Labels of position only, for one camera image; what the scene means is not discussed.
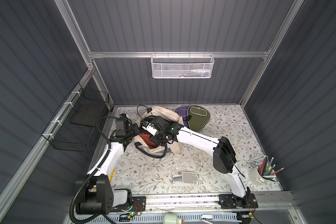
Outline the beige canvas tote bag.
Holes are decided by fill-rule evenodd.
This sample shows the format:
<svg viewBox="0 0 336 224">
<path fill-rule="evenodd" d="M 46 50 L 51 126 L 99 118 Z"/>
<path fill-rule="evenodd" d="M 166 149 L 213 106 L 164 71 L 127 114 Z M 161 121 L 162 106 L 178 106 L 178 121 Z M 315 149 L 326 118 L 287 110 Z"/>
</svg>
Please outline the beige canvas tote bag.
<svg viewBox="0 0 336 224">
<path fill-rule="evenodd" d="M 184 127 L 182 117 L 161 106 L 144 108 L 146 112 L 135 122 L 141 132 L 134 137 L 135 148 L 156 159 L 165 157 L 168 151 L 181 153 L 183 147 L 178 143 L 177 134 Z"/>
</svg>

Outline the red ping pong paddle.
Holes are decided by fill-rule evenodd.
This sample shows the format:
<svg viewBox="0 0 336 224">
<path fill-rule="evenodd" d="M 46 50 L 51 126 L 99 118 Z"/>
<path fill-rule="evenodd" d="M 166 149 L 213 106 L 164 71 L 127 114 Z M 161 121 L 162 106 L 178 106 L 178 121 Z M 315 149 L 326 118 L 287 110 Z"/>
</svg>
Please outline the red ping pong paddle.
<svg viewBox="0 0 336 224">
<path fill-rule="evenodd" d="M 158 145 L 156 145 L 155 143 L 153 143 L 149 137 L 149 134 L 145 134 L 145 133 L 141 133 L 140 137 L 144 140 L 144 142 L 150 147 L 150 148 L 156 148 L 158 147 Z"/>
</svg>

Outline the purple paddle case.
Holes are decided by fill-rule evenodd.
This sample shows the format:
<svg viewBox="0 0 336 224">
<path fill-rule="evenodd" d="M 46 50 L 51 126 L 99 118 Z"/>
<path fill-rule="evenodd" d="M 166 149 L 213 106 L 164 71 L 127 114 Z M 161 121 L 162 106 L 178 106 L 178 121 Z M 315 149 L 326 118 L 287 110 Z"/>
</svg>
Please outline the purple paddle case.
<svg viewBox="0 0 336 224">
<path fill-rule="evenodd" d="M 189 123 L 187 121 L 188 118 L 188 105 L 182 105 L 176 108 L 175 112 L 182 117 L 183 119 L 183 124 L 185 127 L 189 128 Z"/>
</svg>

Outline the olive green paddle case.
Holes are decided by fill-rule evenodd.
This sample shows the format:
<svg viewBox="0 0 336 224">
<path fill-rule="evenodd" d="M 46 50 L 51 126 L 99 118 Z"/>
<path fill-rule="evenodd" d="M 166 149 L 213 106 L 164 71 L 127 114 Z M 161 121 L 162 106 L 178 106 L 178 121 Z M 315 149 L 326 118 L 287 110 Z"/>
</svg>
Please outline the olive green paddle case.
<svg viewBox="0 0 336 224">
<path fill-rule="evenodd" d="M 201 132 L 210 119 L 211 115 L 204 107 L 200 105 L 190 105 L 188 107 L 187 121 L 190 130 L 197 133 Z"/>
</svg>

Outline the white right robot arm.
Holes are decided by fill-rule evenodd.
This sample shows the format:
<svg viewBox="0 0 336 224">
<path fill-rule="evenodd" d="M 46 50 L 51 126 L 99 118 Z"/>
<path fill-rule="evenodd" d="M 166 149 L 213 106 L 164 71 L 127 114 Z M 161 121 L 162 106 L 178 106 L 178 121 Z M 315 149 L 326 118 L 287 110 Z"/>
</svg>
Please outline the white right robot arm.
<svg viewBox="0 0 336 224">
<path fill-rule="evenodd" d="M 149 140 L 156 145 L 177 142 L 194 146 L 206 152 L 213 159 L 213 168 L 226 177 L 232 194 L 238 198 L 244 198 L 247 195 L 248 189 L 236 166 L 236 153 L 226 137 L 205 136 L 177 122 L 168 122 L 161 116 L 142 121 L 140 127 L 150 134 Z"/>
</svg>

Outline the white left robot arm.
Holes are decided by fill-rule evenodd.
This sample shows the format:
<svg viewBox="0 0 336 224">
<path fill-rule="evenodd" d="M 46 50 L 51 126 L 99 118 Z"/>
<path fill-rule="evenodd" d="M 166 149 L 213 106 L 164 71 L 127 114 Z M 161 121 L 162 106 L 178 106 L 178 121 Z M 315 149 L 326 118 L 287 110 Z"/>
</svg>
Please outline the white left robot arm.
<svg viewBox="0 0 336 224">
<path fill-rule="evenodd" d="M 126 114 L 113 117 L 116 130 L 108 141 L 103 155 L 89 170 L 86 177 L 77 180 L 77 196 L 71 204 L 71 211 L 78 215 L 109 214 L 113 209 L 126 209 L 132 206 L 132 193 L 128 189 L 113 190 L 110 180 L 118 159 L 123 155 L 133 138 L 140 134 Z"/>
</svg>

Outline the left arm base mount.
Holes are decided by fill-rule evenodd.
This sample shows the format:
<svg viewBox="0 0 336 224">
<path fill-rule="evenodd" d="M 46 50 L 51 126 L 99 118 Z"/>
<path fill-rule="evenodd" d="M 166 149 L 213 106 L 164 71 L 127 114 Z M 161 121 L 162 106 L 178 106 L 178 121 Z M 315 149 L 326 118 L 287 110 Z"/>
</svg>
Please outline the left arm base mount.
<svg viewBox="0 0 336 224">
<path fill-rule="evenodd" d="M 146 209 L 147 198 L 146 197 L 133 197 L 131 202 L 126 205 L 120 205 L 119 210 L 123 212 L 143 212 Z"/>
</svg>

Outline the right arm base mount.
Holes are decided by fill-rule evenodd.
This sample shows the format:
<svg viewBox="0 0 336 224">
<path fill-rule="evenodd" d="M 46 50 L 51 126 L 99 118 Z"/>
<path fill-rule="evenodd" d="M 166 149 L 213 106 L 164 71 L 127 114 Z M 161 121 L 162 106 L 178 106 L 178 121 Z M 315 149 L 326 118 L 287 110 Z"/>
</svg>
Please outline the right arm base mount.
<svg viewBox="0 0 336 224">
<path fill-rule="evenodd" d="M 253 193 L 248 192 L 244 197 L 237 197 L 233 194 L 218 195 L 218 204 L 222 209 L 257 209 L 257 199 Z"/>
</svg>

